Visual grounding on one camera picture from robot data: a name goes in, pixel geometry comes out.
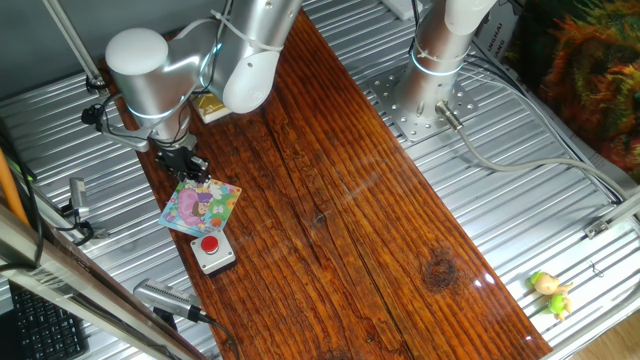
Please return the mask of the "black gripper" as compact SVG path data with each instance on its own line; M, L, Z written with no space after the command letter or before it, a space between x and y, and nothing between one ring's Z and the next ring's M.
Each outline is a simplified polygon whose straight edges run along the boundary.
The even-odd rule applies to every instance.
M159 145L156 161L179 181L205 183L210 180L210 164L185 146L170 148Z

